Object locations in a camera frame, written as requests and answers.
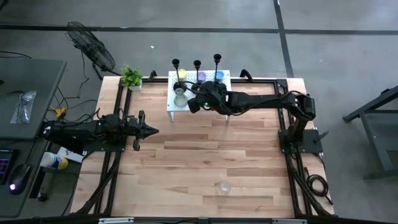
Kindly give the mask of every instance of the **concrete floor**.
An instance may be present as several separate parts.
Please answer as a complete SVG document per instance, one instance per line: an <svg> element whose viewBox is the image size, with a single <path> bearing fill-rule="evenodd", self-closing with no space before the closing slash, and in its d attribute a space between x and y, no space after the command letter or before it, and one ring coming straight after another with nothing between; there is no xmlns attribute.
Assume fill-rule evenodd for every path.
<svg viewBox="0 0 398 224"><path fill-rule="evenodd" d="M398 30L398 2L394 0L280 0L286 29ZM64 26L196 27L277 29L272 0L13 0L0 12L0 24ZM220 53L220 68L238 76L248 69L255 77L286 77L279 34L222 34L170 32L95 32L117 62L139 66L145 74L166 75L171 60L193 68L195 59L212 69L212 55ZM294 77L305 79L316 100L315 124L329 131L322 140L328 183L335 212L341 217L398 222L398 183L364 183L362 176L380 170L362 124L345 124L341 117L398 83L396 35L287 35ZM60 88L74 96L84 80L79 50L65 32L0 30L0 50L33 58L68 62ZM97 99L101 82L86 58L81 99ZM95 103L68 112L67 118L89 113ZM21 218L61 215L77 176L56 175L50 199L29 199Z"/></svg>

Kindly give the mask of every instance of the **electric fan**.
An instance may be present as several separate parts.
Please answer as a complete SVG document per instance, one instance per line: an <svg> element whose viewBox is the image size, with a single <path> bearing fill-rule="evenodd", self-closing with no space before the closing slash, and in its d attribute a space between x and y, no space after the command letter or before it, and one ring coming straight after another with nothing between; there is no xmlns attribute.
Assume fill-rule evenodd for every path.
<svg viewBox="0 0 398 224"><path fill-rule="evenodd" d="M76 21L68 22L67 32L74 46L81 50L87 58L93 62L93 68L100 80L102 80L103 77L98 72L96 66L103 72L111 72L115 75L120 75L113 71L116 63L112 55L106 50L104 43L99 41L85 26Z"/></svg>

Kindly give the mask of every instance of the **fan stand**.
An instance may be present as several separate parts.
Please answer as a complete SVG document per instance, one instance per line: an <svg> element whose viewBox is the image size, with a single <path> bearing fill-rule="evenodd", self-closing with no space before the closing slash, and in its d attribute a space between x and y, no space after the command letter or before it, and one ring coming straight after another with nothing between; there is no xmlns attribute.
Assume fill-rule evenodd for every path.
<svg viewBox="0 0 398 224"><path fill-rule="evenodd" d="M97 66L95 65L94 62L93 62L93 68L94 68L94 70L95 70L95 73L97 73L98 78L99 78L100 80L103 80L104 78L100 75L100 73L99 73L99 71L98 71L98 69L97 69ZM110 72L110 73L113 73L113 74L115 74L115 75L122 76L122 75L120 75L120 74L118 74L118 73L116 73L116 72L114 72L114 71L111 71L111 70L108 70L108 69L105 69L105 68L100 68L100 69L101 69L102 72Z"/></svg>

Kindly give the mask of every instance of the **pegboard shelf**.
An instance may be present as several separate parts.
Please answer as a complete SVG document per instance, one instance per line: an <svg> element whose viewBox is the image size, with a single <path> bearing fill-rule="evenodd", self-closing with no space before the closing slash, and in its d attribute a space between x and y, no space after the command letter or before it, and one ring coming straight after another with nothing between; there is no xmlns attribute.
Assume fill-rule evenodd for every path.
<svg viewBox="0 0 398 224"><path fill-rule="evenodd" d="M222 70L224 72L224 79L222 80L222 83L226 85L226 89L228 91L231 91L231 75L229 74L229 70ZM206 74L206 81L213 81L214 80L214 70L205 70L205 71L200 71L204 72ZM176 83L178 80L177 77L177 72L176 71L169 71L169 80L168 80L168 88L167 88L167 112L169 114L169 118L171 121L173 121L174 118L174 112L190 112L188 105L184 106L183 108L179 108L174 105L174 98L175 98L175 92L173 89L174 83ZM197 71L187 71L187 79L186 81L190 81L193 83L197 82ZM192 84L186 83L187 88L191 88ZM188 100L191 98L195 97L195 94L193 94L191 91L187 90L184 93L185 96L187 96Z"/></svg>

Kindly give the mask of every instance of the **desk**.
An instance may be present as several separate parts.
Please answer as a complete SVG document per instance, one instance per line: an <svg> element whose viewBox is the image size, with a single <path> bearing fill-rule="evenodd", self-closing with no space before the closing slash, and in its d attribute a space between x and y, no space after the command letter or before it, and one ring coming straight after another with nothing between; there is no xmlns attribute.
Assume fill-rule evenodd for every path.
<svg viewBox="0 0 398 224"><path fill-rule="evenodd" d="M0 139L32 140L57 90L67 63L60 60L34 60L26 58L0 58L0 95L11 91L37 91L29 124L10 124L18 93L0 101Z"/></svg>
<svg viewBox="0 0 398 224"><path fill-rule="evenodd" d="M0 148L18 149L19 153L12 170L20 164L32 165L23 193L11 195L7 184L0 185L0 217L18 217L25 204L40 160L48 146L44 139L33 139L39 132L65 66L66 62L59 60L0 58L0 79L4 81L4 84L0 85L0 95L15 90L37 91L29 124L10 124L19 94L0 100Z"/></svg>
<svg viewBox="0 0 398 224"><path fill-rule="evenodd" d="M289 90L305 93L303 79L287 80ZM118 82L118 77L104 77L97 104L101 115L113 112ZM233 83L232 89L274 94L269 84ZM139 152L132 149L134 139L128 138L112 216L294 216L286 162L279 149L277 110L251 110L231 117L228 123L215 112L178 113L171 123L164 111L166 99L166 83L144 83L141 92L132 93L129 114L144 110L146 123L159 133L142 141ZM103 152L94 152L84 160L71 212L81 208L97 188L103 157ZM302 157L311 174L325 177L317 157ZM220 180L231 184L229 195L217 194L215 183ZM304 210L300 190L298 196ZM325 198L317 199L333 213Z"/></svg>
<svg viewBox="0 0 398 224"><path fill-rule="evenodd" d="M13 141L0 141L0 146L7 144L8 142ZM33 143L33 141L22 141L15 144L9 144L4 147L7 149L19 150L19 154L13 168L19 164L24 164L27 161L27 164L32 165L32 171L30 173L26 189L19 195L10 194L8 184L0 185L0 198L2 202L0 203L0 217L15 218L21 213L26 198L29 195L30 188L35 180L36 172L39 168L43 153L48 144L49 142L44 139L36 139L35 143Z"/></svg>

